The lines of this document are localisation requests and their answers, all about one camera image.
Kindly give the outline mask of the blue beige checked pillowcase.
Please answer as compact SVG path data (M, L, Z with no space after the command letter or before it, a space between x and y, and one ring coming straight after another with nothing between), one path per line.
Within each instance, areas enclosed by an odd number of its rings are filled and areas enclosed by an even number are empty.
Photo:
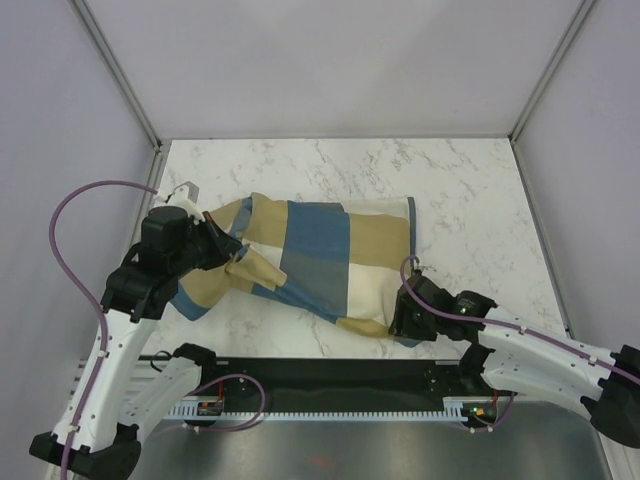
M361 336L393 337L405 260L416 252L414 198L297 202L253 193L211 216L242 247L179 281L171 304L182 316L198 320L236 289Z

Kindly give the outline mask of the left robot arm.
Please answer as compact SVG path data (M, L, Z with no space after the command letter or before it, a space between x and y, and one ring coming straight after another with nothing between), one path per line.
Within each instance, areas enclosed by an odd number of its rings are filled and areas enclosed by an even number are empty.
M193 270L232 260L242 243L208 212L180 206L152 209L141 236L107 278L99 330L68 409L53 430L35 436L29 453L88 479L126 479L142 446L185 395L208 394L219 380L212 351L187 344L130 402L124 400L138 358L179 281Z

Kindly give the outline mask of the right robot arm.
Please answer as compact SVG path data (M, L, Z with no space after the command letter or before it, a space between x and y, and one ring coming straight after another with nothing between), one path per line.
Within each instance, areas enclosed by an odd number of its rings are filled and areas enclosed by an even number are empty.
M523 394L574 412L623 446L639 446L639 351L611 351L537 330L477 292L451 295L420 271L403 277L390 334L404 342L445 336L469 346L457 382Z

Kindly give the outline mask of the left aluminium frame post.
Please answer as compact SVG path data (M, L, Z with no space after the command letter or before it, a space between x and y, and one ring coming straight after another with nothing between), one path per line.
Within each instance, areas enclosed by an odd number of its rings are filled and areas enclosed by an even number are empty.
M145 112L138 95L127 78L121 63L109 44L109 41L90 8L89 3L85 0L70 0L69 5L85 29L91 43L97 50L109 75L115 82L118 91L135 117L138 126L143 131L147 141L151 145L151 148L154 152L158 152L162 147L162 140Z

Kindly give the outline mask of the aluminium frame post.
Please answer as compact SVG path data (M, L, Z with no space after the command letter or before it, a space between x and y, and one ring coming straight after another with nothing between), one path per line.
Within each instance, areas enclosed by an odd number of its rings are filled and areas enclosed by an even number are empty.
M145 112L138 95L127 78L121 63L109 44L109 41L90 8L89 3L85 0L70 0L69 5L85 29L91 43L97 50L109 75L115 82L118 91L135 117L138 126L143 131L147 141L151 145L151 148L154 152L158 152L162 147L162 140Z
M512 146L522 136L556 73L563 65L571 48L598 5L598 0L581 0L579 2L508 135Z

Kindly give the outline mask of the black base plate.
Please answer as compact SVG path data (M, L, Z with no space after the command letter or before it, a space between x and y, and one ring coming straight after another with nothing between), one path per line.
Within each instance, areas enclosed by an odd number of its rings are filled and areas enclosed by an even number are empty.
M491 398L481 378L456 361L219 357L203 367L201 385L245 374L266 393L268 412L435 410L446 397Z

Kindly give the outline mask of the right aluminium frame post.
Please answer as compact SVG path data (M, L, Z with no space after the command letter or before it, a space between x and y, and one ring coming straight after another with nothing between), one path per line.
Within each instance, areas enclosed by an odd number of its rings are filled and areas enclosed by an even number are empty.
M563 65L571 48L598 5L598 0L581 0L579 2L508 135L512 146L522 136L556 73Z

